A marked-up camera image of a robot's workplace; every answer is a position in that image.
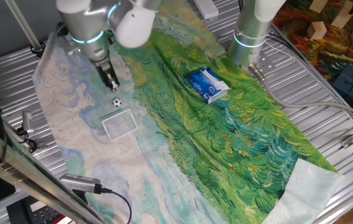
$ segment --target colorful painted fabric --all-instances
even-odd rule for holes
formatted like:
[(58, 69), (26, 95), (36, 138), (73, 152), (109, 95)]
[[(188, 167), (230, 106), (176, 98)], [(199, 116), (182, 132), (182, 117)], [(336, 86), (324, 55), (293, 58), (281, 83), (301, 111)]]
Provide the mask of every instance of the colorful painted fabric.
[[(353, 66), (353, 16), (343, 29), (331, 25), (344, 0), (329, 0), (321, 11), (309, 9), (313, 0), (287, 0), (274, 23), (308, 59), (319, 73), (333, 83), (346, 64)], [(321, 40), (311, 40), (307, 29), (311, 22), (323, 21), (327, 33)]]
[[(111, 52), (122, 86), (115, 93), (87, 58), (68, 57), (53, 35), (33, 78), (70, 172), (126, 196), (133, 223), (261, 223), (298, 158), (335, 171), (226, 57), (187, 2), (164, 1), (144, 46), (116, 43)], [(189, 82), (202, 67), (230, 87), (210, 105)], [(101, 121), (126, 109), (138, 130), (111, 142)], [(127, 220), (126, 204), (114, 195), (88, 201), (108, 223)]]

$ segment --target white cloth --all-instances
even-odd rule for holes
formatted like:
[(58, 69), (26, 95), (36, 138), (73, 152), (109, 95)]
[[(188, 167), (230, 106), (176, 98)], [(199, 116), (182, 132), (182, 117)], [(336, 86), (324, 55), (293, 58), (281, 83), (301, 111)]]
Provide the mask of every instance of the white cloth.
[(313, 223), (344, 176), (298, 159), (285, 192), (262, 224)]

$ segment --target hose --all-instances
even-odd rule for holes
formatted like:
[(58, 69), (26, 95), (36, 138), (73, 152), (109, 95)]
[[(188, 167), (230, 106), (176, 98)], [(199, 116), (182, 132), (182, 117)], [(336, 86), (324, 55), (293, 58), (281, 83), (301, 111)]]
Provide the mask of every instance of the hose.
[(298, 104), (298, 105), (293, 105), (293, 104), (289, 104), (289, 103), (285, 103), (281, 100), (279, 100), (273, 93), (272, 91), (270, 91), (270, 88), (268, 86), (268, 83), (266, 82), (266, 80), (262, 80), (262, 83), (264, 84), (265, 89), (268, 91), (268, 94), (270, 95), (270, 97), (279, 105), (288, 107), (288, 108), (307, 108), (307, 107), (314, 107), (314, 106), (335, 106), (338, 108), (342, 108), (346, 111), (350, 111), (353, 113), (353, 108), (350, 108), (348, 106), (339, 104), (339, 103), (331, 103), (331, 102), (315, 102), (315, 103), (305, 103), (305, 104)]

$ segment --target light blue patterned cloth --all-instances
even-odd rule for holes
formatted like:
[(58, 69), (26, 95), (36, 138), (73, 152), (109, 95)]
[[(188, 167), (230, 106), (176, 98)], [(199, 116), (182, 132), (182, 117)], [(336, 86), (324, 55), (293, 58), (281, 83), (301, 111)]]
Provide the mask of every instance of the light blue patterned cloth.
[[(133, 98), (131, 71), (111, 49), (121, 88), (105, 88), (91, 62), (69, 57), (53, 34), (33, 81), (40, 104), (72, 174), (94, 177), (123, 195), (132, 206), (131, 223), (222, 224), (217, 211), (182, 174), (167, 140), (146, 109)], [(121, 107), (112, 100), (120, 98)], [(102, 120), (131, 109), (138, 129), (111, 142)], [(87, 194), (108, 223), (126, 223), (129, 210), (115, 195)]]

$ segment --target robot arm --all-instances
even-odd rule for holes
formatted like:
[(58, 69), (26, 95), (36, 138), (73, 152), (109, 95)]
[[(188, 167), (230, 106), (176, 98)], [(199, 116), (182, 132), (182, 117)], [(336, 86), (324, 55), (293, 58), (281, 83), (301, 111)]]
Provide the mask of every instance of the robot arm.
[(95, 65), (104, 84), (115, 91), (120, 83), (110, 62), (110, 43), (104, 30), (112, 30), (124, 47), (140, 47), (150, 36), (161, 3), (162, 0), (57, 0), (57, 8), (79, 51)]

